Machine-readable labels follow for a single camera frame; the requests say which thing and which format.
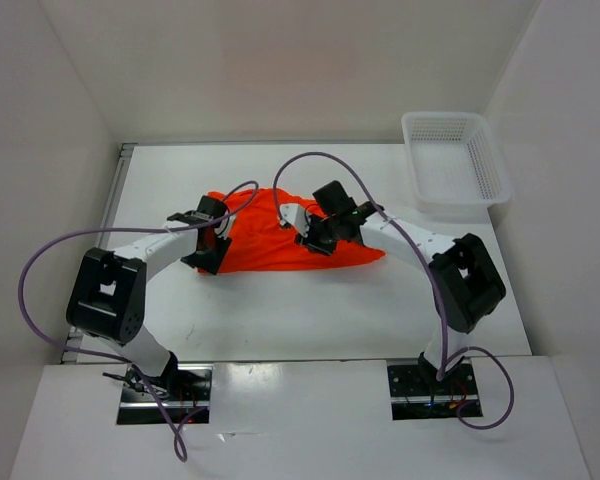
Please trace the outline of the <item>orange mesh shorts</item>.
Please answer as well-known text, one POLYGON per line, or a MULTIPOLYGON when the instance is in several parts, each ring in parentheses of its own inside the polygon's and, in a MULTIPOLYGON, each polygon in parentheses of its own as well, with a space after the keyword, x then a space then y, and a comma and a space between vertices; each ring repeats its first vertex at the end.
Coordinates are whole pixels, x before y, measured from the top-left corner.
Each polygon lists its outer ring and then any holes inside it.
POLYGON ((259 190, 234 220, 229 233, 232 243, 220 265, 221 274, 337 269, 370 264, 385 256, 381 250, 346 241, 340 242, 330 256, 308 251, 295 243, 292 229, 279 226, 275 199, 283 204, 298 203, 314 214, 322 213, 310 199, 282 189, 277 195, 271 188, 259 190))

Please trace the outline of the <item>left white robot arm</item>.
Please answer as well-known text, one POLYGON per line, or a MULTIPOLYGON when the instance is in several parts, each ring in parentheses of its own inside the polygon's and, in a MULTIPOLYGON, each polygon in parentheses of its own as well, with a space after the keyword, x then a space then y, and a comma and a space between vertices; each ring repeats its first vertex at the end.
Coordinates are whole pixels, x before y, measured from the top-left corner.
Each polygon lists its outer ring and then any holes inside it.
POLYGON ((167 218, 165 231, 114 250, 92 248, 81 261, 66 318, 99 338, 139 368, 139 378, 155 398, 165 400, 190 386, 176 355, 144 326, 148 282, 179 261, 215 275, 229 250, 233 218, 228 206, 204 196, 198 207, 167 218))

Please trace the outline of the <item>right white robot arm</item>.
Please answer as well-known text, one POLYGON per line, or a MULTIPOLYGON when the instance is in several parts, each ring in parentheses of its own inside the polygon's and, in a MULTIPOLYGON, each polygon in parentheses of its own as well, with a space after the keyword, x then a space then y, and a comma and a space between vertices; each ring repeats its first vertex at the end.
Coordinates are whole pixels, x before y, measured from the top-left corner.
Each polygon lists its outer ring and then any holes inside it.
POLYGON ((455 238, 427 230, 371 200, 358 205, 338 181, 318 189, 314 200, 320 214, 296 203, 279 207, 280 224, 296 230, 297 244, 331 256, 349 242, 380 250, 424 272, 441 327, 422 353, 427 363, 419 368, 418 378, 426 391, 444 391, 453 382, 453 368, 469 351, 473 330, 506 296, 482 239, 472 233, 455 238))

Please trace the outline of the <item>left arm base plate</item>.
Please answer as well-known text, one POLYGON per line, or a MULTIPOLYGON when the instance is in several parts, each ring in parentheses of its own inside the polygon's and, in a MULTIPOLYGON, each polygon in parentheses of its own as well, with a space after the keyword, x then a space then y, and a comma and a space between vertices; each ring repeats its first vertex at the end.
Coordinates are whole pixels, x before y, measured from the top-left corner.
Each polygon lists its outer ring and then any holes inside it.
MULTIPOLYGON (((184 386, 168 393, 154 386, 165 411, 176 425, 209 423, 210 398, 213 377, 211 364, 181 364, 184 386)), ((116 423, 123 426, 157 425, 166 421, 139 375, 128 368, 124 375, 104 373, 104 376, 122 383, 116 423)))

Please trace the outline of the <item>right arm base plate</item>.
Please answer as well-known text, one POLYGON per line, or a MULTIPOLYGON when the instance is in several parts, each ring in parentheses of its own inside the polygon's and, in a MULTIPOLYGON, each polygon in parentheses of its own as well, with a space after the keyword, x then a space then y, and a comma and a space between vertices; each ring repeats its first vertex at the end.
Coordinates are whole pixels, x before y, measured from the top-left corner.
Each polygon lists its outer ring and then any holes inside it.
POLYGON ((387 364, 393 421, 483 416, 474 369, 464 361, 443 383, 428 383, 416 359, 387 364))

